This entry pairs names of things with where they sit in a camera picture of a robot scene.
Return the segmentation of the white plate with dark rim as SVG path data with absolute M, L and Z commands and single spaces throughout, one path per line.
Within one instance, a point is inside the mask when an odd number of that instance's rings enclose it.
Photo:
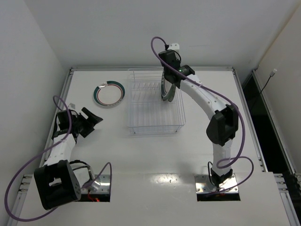
M 169 97 L 168 97 L 168 101 L 172 102 L 175 96 L 175 92 L 176 92 L 176 86 L 174 84 L 172 84 L 170 90 L 169 90 Z

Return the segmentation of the blue patterned green plate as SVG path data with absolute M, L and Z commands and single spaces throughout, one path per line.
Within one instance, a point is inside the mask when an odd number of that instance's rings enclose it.
M 162 101 L 168 101 L 169 97 L 169 91 L 166 91 L 165 89 L 161 90 L 161 99 Z

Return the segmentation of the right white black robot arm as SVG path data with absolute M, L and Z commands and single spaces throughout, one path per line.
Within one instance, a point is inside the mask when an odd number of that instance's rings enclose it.
M 181 66 L 174 50 L 165 50 L 159 53 L 159 57 L 185 77 L 172 71 L 169 67 L 164 67 L 161 80 L 161 98 L 163 101 L 172 102 L 176 89 L 188 94 L 205 112 L 210 122 L 206 129 L 209 140 L 213 143 L 213 165 L 211 168 L 211 182 L 219 187 L 226 179 L 232 176 L 229 164 L 231 156 L 231 146 L 238 130 L 238 113 L 234 105 L 228 105 L 223 100 L 217 98 L 209 91 L 199 85 L 192 84 L 188 79 L 199 81 L 195 71 L 188 65 Z

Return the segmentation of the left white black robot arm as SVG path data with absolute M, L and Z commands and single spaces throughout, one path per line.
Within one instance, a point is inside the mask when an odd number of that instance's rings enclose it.
M 40 201 L 45 210 L 80 200 L 81 187 L 92 178 L 87 168 L 75 173 L 70 158 L 78 136 L 87 137 L 103 118 L 85 107 L 81 110 L 86 118 L 74 110 L 63 110 L 56 114 L 51 139 L 58 145 L 52 148 L 43 166 L 34 172 Z

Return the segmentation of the green red rimmed plate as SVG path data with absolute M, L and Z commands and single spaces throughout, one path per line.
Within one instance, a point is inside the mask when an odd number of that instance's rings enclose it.
M 165 89 L 166 91 L 169 91 L 170 88 L 171 88 L 171 86 L 172 86 L 172 84 L 165 79 L 165 73 L 163 72 L 162 73 L 162 77 L 161 77 L 161 87 L 160 87 L 160 90 Z
M 112 108 L 122 102 L 125 97 L 124 86 L 117 81 L 106 81 L 94 89 L 94 102 L 103 108 Z

